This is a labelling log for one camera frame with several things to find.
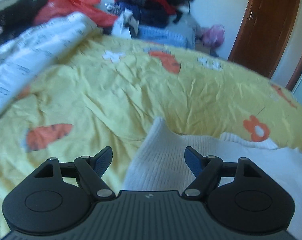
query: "pink plastic bag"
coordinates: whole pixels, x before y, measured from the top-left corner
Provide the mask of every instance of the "pink plastic bag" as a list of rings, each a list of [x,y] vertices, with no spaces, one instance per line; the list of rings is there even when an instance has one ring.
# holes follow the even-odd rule
[[[224,26],[213,25],[211,28],[203,28],[203,35],[201,40],[203,42],[203,46],[210,48],[220,47],[224,42]]]

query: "bed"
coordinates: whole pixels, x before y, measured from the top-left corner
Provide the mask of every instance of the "bed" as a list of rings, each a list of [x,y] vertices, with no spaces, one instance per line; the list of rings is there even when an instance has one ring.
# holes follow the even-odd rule
[[[17,68],[33,69],[1,99],[0,237],[9,231],[3,199],[50,156],[70,162],[111,146],[113,162],[103,179],[118,192],[158,116],[178,134],[219,138],[228,132],[302,151],[302,106],[284,88],[200,52],[102,35],[90,19],[74,15],[74,23],[55,20],[63,30],[42,43],[39,32],[50,32],[52,21],[10,47],[10,57],[23,56]],[[47,60],[37,62],[42,54]],[[211,61],[220,67],[211,68]],[[0,57],[0,68],[4,64]]]

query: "door frame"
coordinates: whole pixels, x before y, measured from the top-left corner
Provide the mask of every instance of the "door frame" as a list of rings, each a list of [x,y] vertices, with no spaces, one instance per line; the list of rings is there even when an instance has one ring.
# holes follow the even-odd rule
[[[295,68],[292,77],[290,78],[288,84],[286,85],[286,89],[292,91],[297,82],[299,81],[300,76],[302,75],[302,55],[299,60],[297,67]]]
[[[229,57],[228,57],[228,60],[229,60],[229,61],[232,61],[232,60],[233,60],[233,57],[234,57],[235,52],[236,52],[236,50],[237,50],[237,47],[239,46],[240,40],[241,40],[241,38],[242,38],[244,28],[245,28],[247,22],[248,22],[249,19],[250,19],[250,13],[251,13],[251,8],[252,8],[253,1],[254,1],[254,0],[248,0],[248,5],[247,5],[247,7],[246,7],[246,9],[245,9],[245,13],[244,13],[244,16],[243,16],[243,20],[242,20],[242,23],[241,23],[241,26],[240,26],[238,35],[237,35],[237,37],[236,37],[236,39],[235,39],[235,42],[234,42],[233,47],[232,47],[232,50],[231,50],[230,55],[229,55]],[[278,66],[278,64],[279,64],[279,62],[280,62],[280,59],[281,59],[281,57],[282,57],[282,55],[283,55],[283,53],[284,53],[284,50],[285,50],[285,48],[286,48],[287,45],[288,45],[289,38],[290,38],[290,36],[291,36],[292,30],[293,30],[293,27],[294,27],[294,24],[295,24],[297,15],[298,15],[299,6],[300,6],[300,0],[297,0],[297,2],[296,2],[296,4],[295,4],[295,7],[294,7],[294,15],[295,15],[295,17],[293,17],[293,18],[291,19],[291,22],[290,22],[290,25],[289,25],[289,31],[288,31],[288,33],[287,33],[287,35],[286,35],[286,38],[285,38],[284,43],[283,43],[283,46],[282,46],[282,48],[281,48],[281,50],[280,50],[280,53],[279,53],[279,55],[278,55],[278,57],[277,57],[277,60],[276,60],[276,62],[275,62],[275,64],[274,64],[274,66],[273,66],[273,68],[272,68],[272,70],[271,70],[271,72],[270,72],[268,78],[271,78],[271,77],[272,77],[272,75],[273,75],[273,73],[274,73],[276,67]]]

